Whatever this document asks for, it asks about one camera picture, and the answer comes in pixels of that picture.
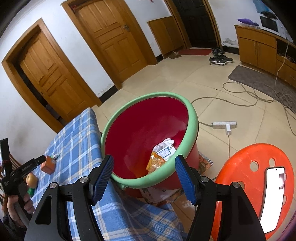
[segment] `small orange box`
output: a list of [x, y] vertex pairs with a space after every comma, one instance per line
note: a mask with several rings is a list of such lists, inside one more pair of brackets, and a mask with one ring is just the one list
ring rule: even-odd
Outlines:
[[47, 174], [53, 174], [55, 170], [56, 160], [52, 159], [50, 156], [46, 157], [46, 161], [41, 164], [41, 170]]

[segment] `door handle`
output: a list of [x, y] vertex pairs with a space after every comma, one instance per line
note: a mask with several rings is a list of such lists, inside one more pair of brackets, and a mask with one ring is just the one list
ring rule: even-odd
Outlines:
[[129, 26], [127, 24], [123, 26], [123, 29], [125, 29], [127, 32], [130, 32]]

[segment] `orange plastic stool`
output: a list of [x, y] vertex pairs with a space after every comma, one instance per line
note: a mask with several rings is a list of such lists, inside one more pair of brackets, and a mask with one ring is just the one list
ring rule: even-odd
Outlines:
[[[279, 148], [270, 144], [253, 144], [245, 147], [235, 153], [223, 166], [216, 179], [216, 183], [230, 185], [232, 182], [243, 182], [244, 191], [247, 194], [256, 214], [260, 215], [263, 193], [265, 170], [269, 166], [269, 159], [274, 159], [276, 167], [285, 167], [285, 189], [284, 203], [278, 224], [274, 231], [265, 234], [266, 239], [269, 239], [284, 221], [294, 195], [294, 172], [291, 163], [286, 154]], [[250, 169], [251, 162], [258, 163], [258, 170], [253, 172]], [[216, 241], [218, 237], [220, 219], [221, 219], [222, 202], [217, 202], [214, 224], [212, 229], [212, 237]]]

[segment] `human hand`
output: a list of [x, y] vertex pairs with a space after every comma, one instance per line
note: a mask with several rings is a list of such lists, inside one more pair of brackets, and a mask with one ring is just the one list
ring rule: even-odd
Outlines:
[[[33, 212], [35, 211], [35, 208], [33, 206], [33, 202], [30, 199], [30, 195], [28, 193], [26, 193], [26, 195], [23, 198], [25, 205], [24, 205], [24, 209], [29, 213], [29, 214], [33, 214]], [[14, 204], [18, 201], [18, 196], [9, 196], [8, 200], [7, 200], [7, 209], [8, 209], [8, 213], [9, 216], [11, 217], [11, 219], [20, 227], [25, 227], [25, 225], [23, 224], [23, 222], [21, 221], [20, 217], [18, 216], [17, 212], [15, 211], [14, 208]]]

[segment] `black door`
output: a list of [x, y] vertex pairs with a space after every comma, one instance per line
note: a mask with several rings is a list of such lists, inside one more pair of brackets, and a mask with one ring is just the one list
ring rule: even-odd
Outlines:
[[173, 0], [192, 47], [217, 47], [210, 17], [202, 0]]

